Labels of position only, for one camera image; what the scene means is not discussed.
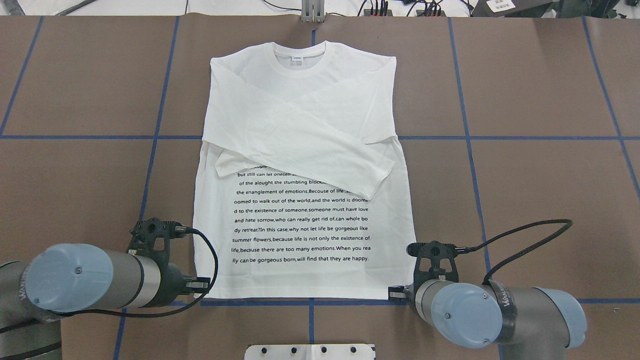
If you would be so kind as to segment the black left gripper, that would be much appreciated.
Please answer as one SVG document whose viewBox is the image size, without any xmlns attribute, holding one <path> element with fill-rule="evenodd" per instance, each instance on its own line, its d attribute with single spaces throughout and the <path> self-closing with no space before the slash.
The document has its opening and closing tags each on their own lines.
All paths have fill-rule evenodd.
<svg viewBox="0 0 640 360">
<path fill-rule="evenodd" d="M 183 274 L 176 264 L 168 264 L 162 276 L 162 305 L 167 306 L 178 296 L 208 294 L 211 291 L 211 278 L 208 276 L 190 276 Z"/>
</svg>

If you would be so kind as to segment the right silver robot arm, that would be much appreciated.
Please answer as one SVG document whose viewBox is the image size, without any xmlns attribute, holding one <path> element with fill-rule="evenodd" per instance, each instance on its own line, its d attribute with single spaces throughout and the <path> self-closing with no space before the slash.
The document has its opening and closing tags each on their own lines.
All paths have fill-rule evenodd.
<svg viewBox="0 0 640 360">
<path fill-rule="evenodd" d="M 431 279 L 392 285 L 390 301 L 408 303 L 448 341 L 469 349 L 503 346 L 505 360 L 565 360 L 586 339 L 588 321 L 571 294 Z"/>
</svg>

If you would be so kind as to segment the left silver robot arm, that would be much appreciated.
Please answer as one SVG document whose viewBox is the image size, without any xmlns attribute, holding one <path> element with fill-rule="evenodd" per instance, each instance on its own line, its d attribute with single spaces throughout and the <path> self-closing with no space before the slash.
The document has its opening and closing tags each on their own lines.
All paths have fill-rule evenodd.
<svg viewBox="0 0 640 360">
<path fill-rule="evenodd" d="M 1 358 L 60 360 L 61 320 L 105 310 L 167 306 L 206 294 L 211 280 L 177 265 L 91 244 L 55 244 L 33 260 L 1 265 Z"/>
</svg>

